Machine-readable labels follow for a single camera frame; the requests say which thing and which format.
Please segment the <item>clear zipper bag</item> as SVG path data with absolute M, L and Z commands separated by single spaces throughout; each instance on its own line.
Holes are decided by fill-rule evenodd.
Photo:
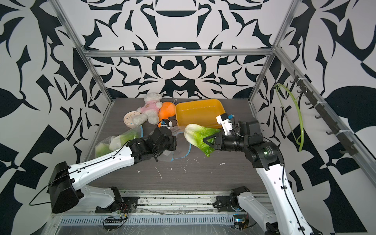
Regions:
M 164 151 L 157 159 L 163 162 L 173 162 L 177 159 L 186 158 L 191 151 L 192 145 L 189 143 L 185 136 L 184 131 L 179 127 L 170 128 L 172 135 L 176 137 L 176 150 L 175 151 Z
M 120 149 L 124 144 L 133 139 L 144 136 L 143 127 L 136 126 L 118 136 L 109 136 L 95 146 L 95 158 L 109 154 Z

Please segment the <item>chinese cabbage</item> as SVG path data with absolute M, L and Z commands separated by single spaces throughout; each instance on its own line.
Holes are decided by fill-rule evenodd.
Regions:
M 141 134 L 138 131 L 129 130 L 119 136 L 113 137 L 110 141 L 109 148 L 112 151 L 115 151 L 121 148 L 128 141 L 131 141 L 133 139 L 137 139 L 140 137 L 141 137 Z
M 199 148 L 206 157 L 214 152 L 214 148 L 204 143 L 203 139 L 221 132 L 219 129 L 207 128 L 198 124 L 189 124 L 184 130 L 185 139 L 193 146 Z
M 98 145 L 95 146 L 95 158 L 104 156 L 111 152 L 113 151 L 109 148 L 109 144 L 99 143 Z

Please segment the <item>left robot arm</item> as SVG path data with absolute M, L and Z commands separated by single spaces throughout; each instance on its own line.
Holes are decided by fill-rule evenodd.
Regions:
M 89 184 L 118 169 L 158 158 L 175 151 L 177 138 L 166 127 L 156 128 L 148 137 L 126 142 L 120 149 L 79 164 L 58 163 L 50 179 L 48 193 L 52 213 L 63 213 L 77 205 L 107 208 L 121 197 L 116 188 L 101 189 Z

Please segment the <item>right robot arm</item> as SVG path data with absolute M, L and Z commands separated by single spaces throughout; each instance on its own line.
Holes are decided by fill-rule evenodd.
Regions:
M 283 155 L 276 144 L 264 141 L 259 122 L 254 118 L 235 125 L 234 117 L 227 114 L 216 119 L 223 130 L 203 142 L 215 150 L 243 152 L 262 179 L 274 210 L 257 201 L 246 187 L 232 190 L 232 208 L 247 212 L 266 235 L 312 235 L 289 185 Z

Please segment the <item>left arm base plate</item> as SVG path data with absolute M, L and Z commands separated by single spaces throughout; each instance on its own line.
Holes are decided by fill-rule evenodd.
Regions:
M 115 202 L 106 208 L 97 207 L 95 213 L 129 213 L 135 212 L 138 206 L 139 197 L 123 197 L 116 199 Z

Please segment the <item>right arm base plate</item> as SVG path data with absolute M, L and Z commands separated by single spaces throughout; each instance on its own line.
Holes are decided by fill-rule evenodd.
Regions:
M 219 212 L 235 212 L 240 210 L 238 201 L 234 194 L 217 196 L 213 207 Z

